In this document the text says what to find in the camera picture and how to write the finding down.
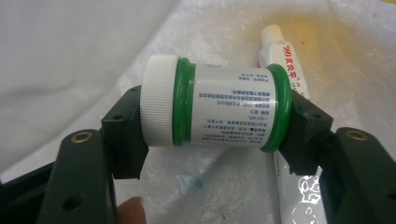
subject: wrinkled fabric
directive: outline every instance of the wrinkled fabric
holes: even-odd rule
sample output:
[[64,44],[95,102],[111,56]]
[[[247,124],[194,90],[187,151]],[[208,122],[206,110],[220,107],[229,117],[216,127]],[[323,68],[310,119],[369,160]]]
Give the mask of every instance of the wrinkled fabric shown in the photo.
[[[371,133],[396,159],[393,4],[1,5],[2,181],[53,161],[68,133],[99,129],[123,93],[142,83],[151,54],[258,67],[261,30],[269,24],[295,47],[312,102],[334,117],[332,129]],[[151,148],[141,180],[118,180],[116,192],[118,203],[142,196],[148,223],[280,223],[272,155],[257,148]]]

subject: finger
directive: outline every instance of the finger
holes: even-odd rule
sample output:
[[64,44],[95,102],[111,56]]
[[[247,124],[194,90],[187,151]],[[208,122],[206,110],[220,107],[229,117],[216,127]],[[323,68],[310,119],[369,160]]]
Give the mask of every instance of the finger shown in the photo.
[[118,207],[120,224],[146,224],[142,197],[133,197]]

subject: white screw cap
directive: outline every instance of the white screw cap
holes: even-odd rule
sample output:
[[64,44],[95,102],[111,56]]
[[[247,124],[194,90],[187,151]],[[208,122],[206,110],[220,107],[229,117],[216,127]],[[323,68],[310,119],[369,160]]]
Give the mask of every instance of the white screw cap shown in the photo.
[[284,41],[282,31],[278,25],[269,25],[262,30],[262,46],[265,47],[271,43]]
[[172,147],[172,117],[177,55],[148,60],[140,99],[143,138],[149,147]]

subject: tube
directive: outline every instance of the tube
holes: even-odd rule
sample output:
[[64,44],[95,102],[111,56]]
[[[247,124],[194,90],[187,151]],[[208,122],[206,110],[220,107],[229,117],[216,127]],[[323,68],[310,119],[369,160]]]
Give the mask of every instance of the tube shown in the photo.
[[[284,40],[279,26],[269,25],[262,30],[259,60],[260,67],[273,63],[282,65],[292,89],[310,100],[296,51],[291,43]],[[279,151],[274,153],[274,161],[282,223],[326,223],[318,182],[321,169],[314,176],[297,176],[290,174],[289,165]]]

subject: plastic jar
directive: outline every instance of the plastic jar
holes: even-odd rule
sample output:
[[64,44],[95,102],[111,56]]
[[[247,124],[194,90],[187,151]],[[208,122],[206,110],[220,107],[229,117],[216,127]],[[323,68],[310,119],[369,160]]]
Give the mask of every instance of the plastic jar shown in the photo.
[[140,106],[143,137],[150,147],[192,142],[272,152],[289,126],[291,90],[278,64],[234,68],[153,55]]

